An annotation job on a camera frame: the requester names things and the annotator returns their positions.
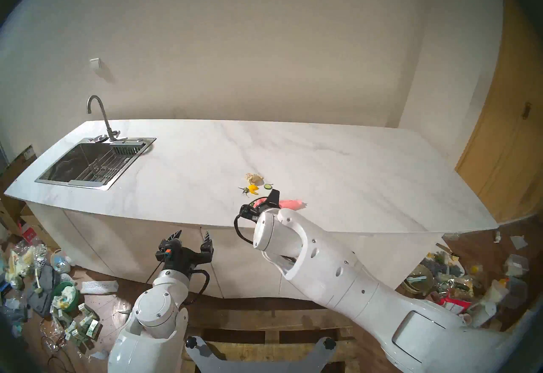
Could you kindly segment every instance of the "white marble countertop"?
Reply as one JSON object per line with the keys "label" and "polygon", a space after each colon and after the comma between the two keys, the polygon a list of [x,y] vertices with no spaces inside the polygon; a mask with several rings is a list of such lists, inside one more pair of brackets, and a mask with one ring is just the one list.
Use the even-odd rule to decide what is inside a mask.
{"label": "white marble countertop", "polygon": [[305,202],[304,216],[328,231],[497,228],[460,176],[409,130],[180,119],[111,121],[111,127],[121,137],[157,140],[108,191],[34,181],[82,138],[105,133],[103,121],[89,121],[43,153],[6,194],[117,217],[232,226],[239,207],[255,198],[238,189],[251,172],[280,190],[281,199]]}

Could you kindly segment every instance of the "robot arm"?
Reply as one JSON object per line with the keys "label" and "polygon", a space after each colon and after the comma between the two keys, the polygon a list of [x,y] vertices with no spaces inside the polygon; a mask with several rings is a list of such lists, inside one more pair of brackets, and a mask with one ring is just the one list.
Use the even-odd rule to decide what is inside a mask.
{"label": "robot arm", "polygon": [[309,299],[371,333],[401,371],[495,371],[508,356],[506,334],[467,327],[435,303],[397,293],[332,235],[275,201],[278,194],[256,218],[253,247]]}
{"label": "robot arm", "polygon": [[183,339],[188,324],[186,308],[180,309],[188,296],[188,284],[194,273],[209,274],[196,265],[213,258],[213,243],[206,235],[200,253],[184,248],[181,231],[162,240],[156,259],[164,268],[153,287],[141,294],[128,321],[121,329],[108,360],[109,372],[174,372],[181,367]]}

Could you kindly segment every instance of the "pink object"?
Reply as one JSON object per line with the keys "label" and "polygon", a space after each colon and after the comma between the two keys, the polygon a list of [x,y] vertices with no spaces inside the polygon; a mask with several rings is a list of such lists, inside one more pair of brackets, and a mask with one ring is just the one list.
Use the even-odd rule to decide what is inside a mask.
{"label": "pink object", "polygon": [[[254,203],[255,208],[263,203],[266,198],[261,198]],[[279,201],[279,208],[287,208],[293,211],[298,211],[305,207],[305,204],[301,200],[285,199]]]}

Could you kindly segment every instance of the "stainless steel sink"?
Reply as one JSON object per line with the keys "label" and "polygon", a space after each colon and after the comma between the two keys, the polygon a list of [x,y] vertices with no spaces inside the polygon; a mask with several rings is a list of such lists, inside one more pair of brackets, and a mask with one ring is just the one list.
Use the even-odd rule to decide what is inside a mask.
{"label": "stainless steel sink", "polygon": [[35,181],[108,190],[156,138],[83,138]]}

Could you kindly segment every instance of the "green bowl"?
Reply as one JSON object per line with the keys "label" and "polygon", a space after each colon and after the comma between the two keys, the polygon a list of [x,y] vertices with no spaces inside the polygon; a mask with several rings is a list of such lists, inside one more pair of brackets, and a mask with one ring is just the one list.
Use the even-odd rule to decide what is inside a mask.
{"label": "green bowl", "polygon": [[[53,290],[53,297],[56,295],[62,294],[62,290],[64,290],[66,287],[70,287],[73,284],[70,281],[62,281],[60,284],[58,284],[55,289]],[[73,301],[70,303],[68,307],[64,309],[64,312],[71,312],[77,307],[77,302],[79,301],[79,290],[76,288],[76,294],[73,297]]]}

